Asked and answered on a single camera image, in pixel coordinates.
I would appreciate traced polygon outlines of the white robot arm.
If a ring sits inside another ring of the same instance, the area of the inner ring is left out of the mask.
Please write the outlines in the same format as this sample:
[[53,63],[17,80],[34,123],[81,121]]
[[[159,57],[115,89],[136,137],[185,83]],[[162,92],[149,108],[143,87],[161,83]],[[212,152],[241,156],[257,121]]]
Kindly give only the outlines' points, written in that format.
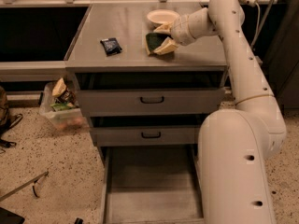
[[208,7],[155,29],[174,46],[218,35],[224,48],[234,109],[203,122],[199,182],[205,224],[277,224],[264,160],[279,152],[286,125],[277,100],[242,31],[238,0],[209,0]]

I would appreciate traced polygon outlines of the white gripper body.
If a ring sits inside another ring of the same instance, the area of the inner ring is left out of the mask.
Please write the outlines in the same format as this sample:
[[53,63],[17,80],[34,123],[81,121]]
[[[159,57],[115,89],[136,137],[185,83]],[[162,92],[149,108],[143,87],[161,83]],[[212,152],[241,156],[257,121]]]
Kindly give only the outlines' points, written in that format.
[[172,38],[182,46],[188,46],[195,42],[189,29],[188,15],[182,15],[174,20],[170,28]]

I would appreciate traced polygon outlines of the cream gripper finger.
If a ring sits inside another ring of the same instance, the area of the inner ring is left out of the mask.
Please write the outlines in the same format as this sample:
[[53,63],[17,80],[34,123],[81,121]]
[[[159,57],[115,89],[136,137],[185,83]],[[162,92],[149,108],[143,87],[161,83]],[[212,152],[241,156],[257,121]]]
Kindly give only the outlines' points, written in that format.
[[156,48],[153,52],[157,55],[165,55],[167,53],[171,53],[178,48],[178,43],[168,37],[158,48]]
[[155,28],[153,32],[158,34],[170,35],[172,26],[173,26],[172,22],[163,23],[162,25]]

